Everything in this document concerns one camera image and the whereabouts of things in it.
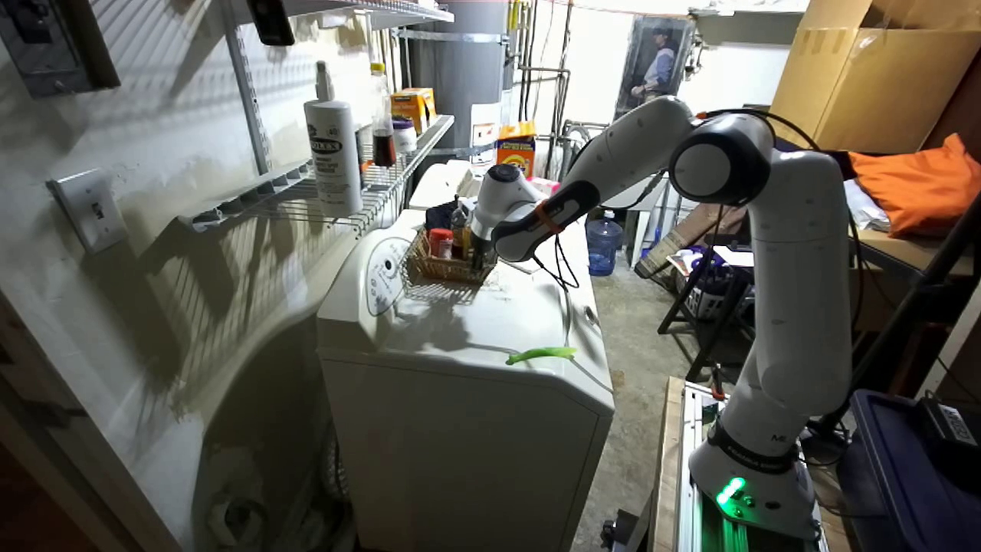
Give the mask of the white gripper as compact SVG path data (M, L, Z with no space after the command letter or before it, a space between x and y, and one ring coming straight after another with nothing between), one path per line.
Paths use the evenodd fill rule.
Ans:
M479 186L468 228L479 241L489 241L498 223L519 222L536 206L526 171L516 167L490 167Z

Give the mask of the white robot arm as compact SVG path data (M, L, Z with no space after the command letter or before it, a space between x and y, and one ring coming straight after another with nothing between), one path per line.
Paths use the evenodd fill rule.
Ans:
M753 114L695 117L674 99L607 127L560 191L490 228L501 260L527 260L589 209L665 171L685 201L746 206L753 255L753 354L702 444L709 467L783 477L809 417L850 389L850 231L842 174L821 150L783 150Z

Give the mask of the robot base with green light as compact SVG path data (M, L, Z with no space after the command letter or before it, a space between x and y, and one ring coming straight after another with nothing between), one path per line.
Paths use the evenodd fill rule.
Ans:
M686 467L691 483L720 520L792 542L819 540L817 495L801 448L763 460L709 440Z

